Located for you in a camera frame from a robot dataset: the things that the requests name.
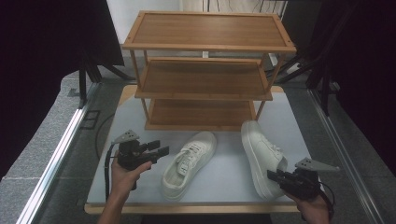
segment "white sneaker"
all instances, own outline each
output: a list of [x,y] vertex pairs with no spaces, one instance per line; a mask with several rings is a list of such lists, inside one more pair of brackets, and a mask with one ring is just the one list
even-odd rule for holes
[[210,132],[200,132],[184,145],[163,174],[166,199],[181,199],[195,174],[213,157],[216,145],[216,137]]
[[256,120],[245,121],[242,124],[241,135],[256,191],[267,200],[284,195],[279,185],[267,177],[267,170],[286,171],[288,167],[288,161],[280,148],[265,138]]

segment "wrist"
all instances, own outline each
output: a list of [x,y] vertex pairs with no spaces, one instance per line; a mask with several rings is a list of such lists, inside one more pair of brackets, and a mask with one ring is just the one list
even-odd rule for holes
[[108,196],[108,201],[123,206],[128,199],[129,194],[122,194],[119,191],[111,191]]
[[308,224],[329,224],[330,220],[328,217],[315,217],[314,219],[307,220]]

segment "wooden shelf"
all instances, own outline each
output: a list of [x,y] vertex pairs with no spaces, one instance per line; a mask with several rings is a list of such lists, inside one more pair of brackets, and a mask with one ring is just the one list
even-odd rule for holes
[[151,58],[136,98],[272,100],[260,60]]
[[240,131],[255,119],[253,102],[152,99],[146,129]]
[[[287,53],[296,48],[280,18],[264,13],[141,11],[123,49],[131,52],[136,98],[141,98],[146,128],[155,130],[240,131],[258,119]],[[137,69],[136,50],[146,66]],[[261,53],[259,60],[156,57],[148,50]],[[267,79],[263,60],[279,53]],[[146,99],[151,99],[149,108]],[[253,101],[261,101],[258,112]]]

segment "cable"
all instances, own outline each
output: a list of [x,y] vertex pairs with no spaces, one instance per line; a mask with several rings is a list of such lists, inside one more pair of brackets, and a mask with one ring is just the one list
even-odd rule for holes
[[[262,0],[262,5],[264,5],[264,0]],[[260,6],[260,12],[262,12],[262,5]]]
[[114,144],[111,144],[110,148],[107,151],[106,158],[105,158],[106,201],[108,199],[108,195],[110,194],[109,167],[110,167],[111,151],[113,150],[113,147],[114,147]]
[[231,8],[231,0],[228,0],[228,7],[230,8],[231,11],[233,11],[233,9]]
[[108,116],[108,117],[100,124],[100,126],[99,126],[99,128],[98,128],[98,131],[96,131],[96,135],[95,135],[94,141],[95,141],[96,157],[97,157],[98,159],[100,159],[100,157],[101,157],[101,155],[100,155],[100,153],[99,153],[99,150],[98,150],[98,136],[99,136],[99,132],[100,132],[100,130],[102,129],[103,125],[104,125],[109,119],[111,119],[112,117],[114,117],[114,115],[115,115],[115,113],[113,113],[113,114],[111,114],[110,116]]
[[322,197],[324,202],[327,204],[327,208],[329,210],[329,220],[332,220],[332,217],[334,216],[334,205],[335,205],[334,192],[332,192],[332,189],[328,185],[326,185],[326,184],[324,184],[322,182],[319,182],[319,184],[325,186],[332,193],[332,202],[330,202],[329,197],[327,196],[327,194],[323,190],[319,191],[319,195]]
[[330,193],[332,194],[332,206],[335,206],[335,195],[334,195],[334,192],[332,191],[332,189],[323,182],[319,182],[319,184],[323,185],[330,191]]
[[[286,66],[285,63],[282,64],[282,65],[280,66],[279,70],[280,70],[281,68],[283,68],[284,66]],[[275,70],[275,68],[271,68],[271,69],[268,69],[268,70],[264,70],[264,72],[267,74],[267,77],[270,77],[272,74],[270,74],[269,72],[273,72],[274,70]]]
[[275,11],[276,2],[277,2],[277,1],[275,1],[275,3],[274,3],[273,13],[274,13],[274,11]]
[[254,12],[254,9],[256,9],[256,7],[259,5],[260,1],[261,1],[261,0],[257,0],[256,6],[255,6],[255,7],[253,8],[253,10],[251,11],[252,13]]
[[268,3],[268,8],[265,10],[265,13],[268,12],[268,9],[270,9],[271,3]]

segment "black curtain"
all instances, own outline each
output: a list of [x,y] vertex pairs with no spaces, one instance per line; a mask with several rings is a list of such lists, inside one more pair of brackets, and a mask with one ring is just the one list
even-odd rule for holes
[[360,0],[329,64],[341,87],[338,101],[396,174],[394,8],[393,1]]
[[0,3],[1,174],[47,116],[81,53],[123,65],[106,0]]

